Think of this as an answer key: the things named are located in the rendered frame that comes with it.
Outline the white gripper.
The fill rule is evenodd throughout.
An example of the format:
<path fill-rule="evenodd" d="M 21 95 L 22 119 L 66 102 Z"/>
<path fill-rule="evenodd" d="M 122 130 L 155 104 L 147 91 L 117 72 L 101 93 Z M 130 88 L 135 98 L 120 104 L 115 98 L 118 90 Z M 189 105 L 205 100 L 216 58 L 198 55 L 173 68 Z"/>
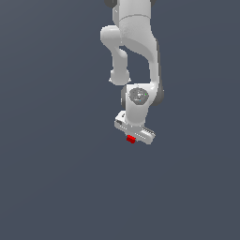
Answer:
<path fill-rule="evenodd" d="M 114 126 L 123 131 L 125 135 L 131 135 L 136 138 L 136 142 L 143 142 L 145 144 L 151 144 L 154 138 L 156 137 L 156 133 L 145 127 L 138 126 L 134 127 L 127 123 L 126 121 L 126 112 L 121 111 L 114 119 Z"/>

